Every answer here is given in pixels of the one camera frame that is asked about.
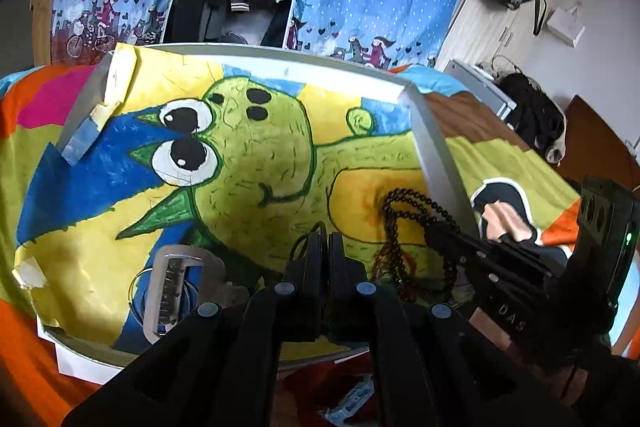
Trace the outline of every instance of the green dinosaur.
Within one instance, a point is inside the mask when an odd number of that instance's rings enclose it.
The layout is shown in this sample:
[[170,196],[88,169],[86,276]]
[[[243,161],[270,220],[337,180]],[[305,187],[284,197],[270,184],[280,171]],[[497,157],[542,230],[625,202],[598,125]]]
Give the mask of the green dinosaur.
[[[373,131],[371,115],[353,108],[346,117],[356,136],[315,146],[300,101],[240,76],[214,83],[202,100],[139,115],[185,135],[130,152],[177,188],[118,239],[193,221],[188,241],[212,248],[234,282],[252,286],[282,272],[293,243],[316,222],[336,230],[328,208],[339,172],[420,169],[411,132],[363,136]],[[380,249],[351,237],[344,243],[366,264]]]

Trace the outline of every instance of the orange fabric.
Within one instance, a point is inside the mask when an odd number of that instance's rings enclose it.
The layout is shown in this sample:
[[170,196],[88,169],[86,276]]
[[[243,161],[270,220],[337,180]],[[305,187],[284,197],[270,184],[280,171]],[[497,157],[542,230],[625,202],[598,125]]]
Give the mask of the orange fabric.
[[578,210],[580,199],[575,201],[556,219],[548,229],[542,232],[542,244],[547,247],[567,245],[573,251],[578,238]]
[[0,100],[0,138],[7,138],[15,130],[18,113],[33,100],[42,84],[71,69],[69,66],[45,66],[16,83]]
[[15,388],[49,427],[100,386],[58,373],[53,344],[38,338],[36,322],[0,300],[0,357]]
[[640,330],[636,331],[636,334],[631,341],[628,357],[633,360],[640,360]]
[[406,64],[404,66],[398,66],[397,68],[393,68],[392,70],[388,70],[388,71],[389,71],[389,73],[398,74],[398,73],[402,73],[409,66],[411,66],[411,64]]

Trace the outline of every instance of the brown wood surface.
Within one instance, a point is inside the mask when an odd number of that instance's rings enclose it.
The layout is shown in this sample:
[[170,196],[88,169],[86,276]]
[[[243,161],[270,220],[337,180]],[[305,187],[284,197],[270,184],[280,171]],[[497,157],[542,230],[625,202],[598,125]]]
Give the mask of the brown wood surface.
[[576,95],[565,114],[566,156],[554,166],[558,174],[580,185],[586,175],[608,178],[630,190],[640,185],[636,159],[589,104]]
[[31,47],[33,65],[51,63],[51,6],[53,0],[31,0]]

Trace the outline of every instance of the dinosaur spike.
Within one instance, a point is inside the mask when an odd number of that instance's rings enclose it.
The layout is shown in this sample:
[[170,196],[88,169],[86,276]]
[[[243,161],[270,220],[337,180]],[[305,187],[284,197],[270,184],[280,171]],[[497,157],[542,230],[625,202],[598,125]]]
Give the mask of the dinosaur spike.
[[151,168],[151,158],[153,158],[154,153],[158,150],[160,145],[160,143],[152,143],[139,147],[138,149],[129,151],[129,156],[131,156],[136,162],[142,163],[145,167]]
[[190,190],[188,188],[179,188],[156,204],[128,229],[122,230],[116,236],[116,239],[135,237],[143,233],[190,221],[191,219],[194,219],[194,214],[191,208]]
[[162,125],[162,122],[160,121],[160,116],[158,115],[157,111],[139,114],[139,115],[136,115],[136,118],[138,118],[138,120],[142,120],[143,122],[150,123],[153,125]]

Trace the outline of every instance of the white box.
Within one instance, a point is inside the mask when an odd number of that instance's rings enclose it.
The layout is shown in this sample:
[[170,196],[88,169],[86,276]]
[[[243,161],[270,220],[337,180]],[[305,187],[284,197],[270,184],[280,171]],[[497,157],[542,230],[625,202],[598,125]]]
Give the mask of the white box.
[[559,8],[546,22],[546,26],[553,35],[574,48],[584,33],[584,26],[577,21],[576,15],[577,8],[575,9],[575,14]]

